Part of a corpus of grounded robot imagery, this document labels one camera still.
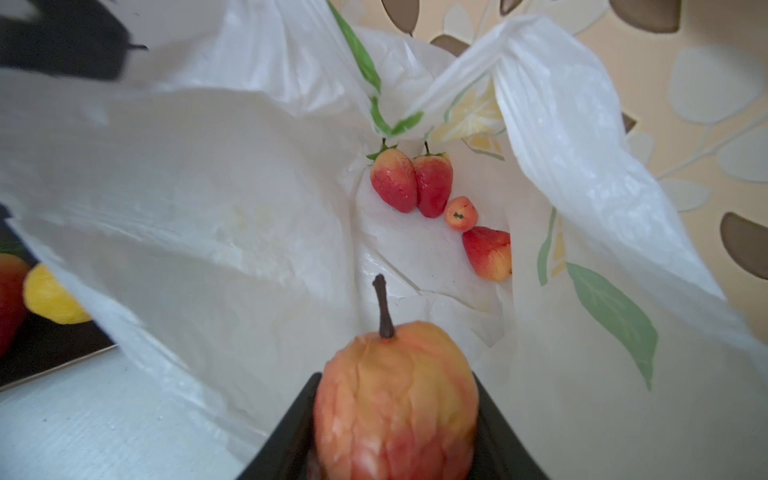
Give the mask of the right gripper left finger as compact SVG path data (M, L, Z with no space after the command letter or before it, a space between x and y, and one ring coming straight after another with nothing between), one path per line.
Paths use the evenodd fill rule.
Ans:
M322 479L314 451L314 401L322 374L312 374L238 480Z

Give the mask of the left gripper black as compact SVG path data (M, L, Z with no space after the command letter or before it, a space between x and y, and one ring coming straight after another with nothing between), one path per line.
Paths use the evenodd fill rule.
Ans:
M129 53L145 51L99 1L33 1L29 20L1 17L1 66L53 77L120 78Z

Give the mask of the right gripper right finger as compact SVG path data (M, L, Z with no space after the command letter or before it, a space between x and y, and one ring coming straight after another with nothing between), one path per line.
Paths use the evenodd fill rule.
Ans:
M477 432L468 480L548 480L477 376Z

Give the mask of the red yellow fake apple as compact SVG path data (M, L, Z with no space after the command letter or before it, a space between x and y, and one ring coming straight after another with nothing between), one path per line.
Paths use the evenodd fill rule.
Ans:
M327 362L313 410L328 479L465 479L474 455L479 390L470 364L440 327L395 325L386 281L372 282L379 329Z

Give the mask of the white plastic bag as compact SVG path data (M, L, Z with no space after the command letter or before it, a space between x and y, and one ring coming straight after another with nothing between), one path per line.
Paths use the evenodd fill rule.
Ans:
M382 140L450 159L510 277L480 278L444 213L380 198ZM454 57L324 1L234 1L116 83L4 71L1 200L242 461L375 328L383 273L394 319L450 334L549 477L767 475L767 348L631 154L603 63L546 17Z

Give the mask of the large red fake strawberry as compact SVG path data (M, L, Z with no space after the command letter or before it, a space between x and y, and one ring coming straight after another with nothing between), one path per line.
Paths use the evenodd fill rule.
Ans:
M1 356L8 352L18 329L27 317L23 285L29 271L30 267L21 258L8 253L1 254Z

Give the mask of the yellow fake lemon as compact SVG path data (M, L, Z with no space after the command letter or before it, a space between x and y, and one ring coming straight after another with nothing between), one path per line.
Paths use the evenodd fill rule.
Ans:
M23 283L23 299L27 309L59 325L75 325L92 320L43 263L35 265Z

